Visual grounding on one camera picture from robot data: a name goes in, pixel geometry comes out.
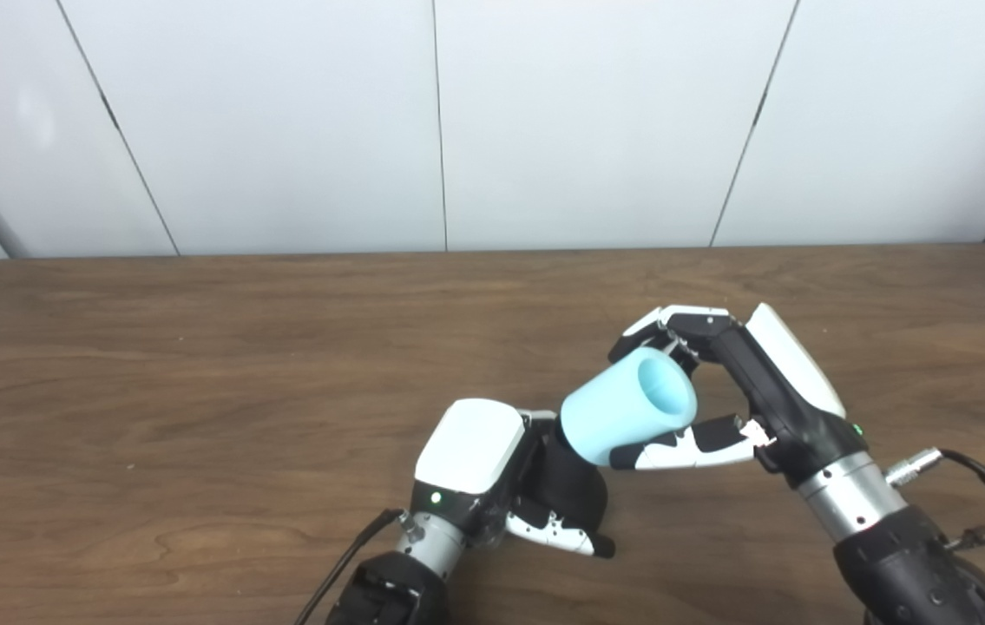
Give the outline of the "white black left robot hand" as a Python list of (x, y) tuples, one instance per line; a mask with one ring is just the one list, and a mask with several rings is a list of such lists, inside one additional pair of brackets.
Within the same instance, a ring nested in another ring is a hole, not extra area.
[(599, 467), (573, 450), (559, 414), (464, 398), (422, 448), (398, 549), (437, 572), (507, 535), (610, 559), (606, 509)]

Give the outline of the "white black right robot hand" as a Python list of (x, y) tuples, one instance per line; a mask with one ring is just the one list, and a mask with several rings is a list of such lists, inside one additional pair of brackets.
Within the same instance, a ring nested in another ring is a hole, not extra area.
[(662, 432), (608, 452), (615, 470), (683, 470), (758, 462), (791, 488), (866, 443), (846, 419), (836, 389), (774, 309), (762, 302), (747, 321), (726, 309), (671, 305), (644, 315), (608, 353), (660, 348), (692, 373), (715, 363), (747, 400), (747, 416), (727, 415)]

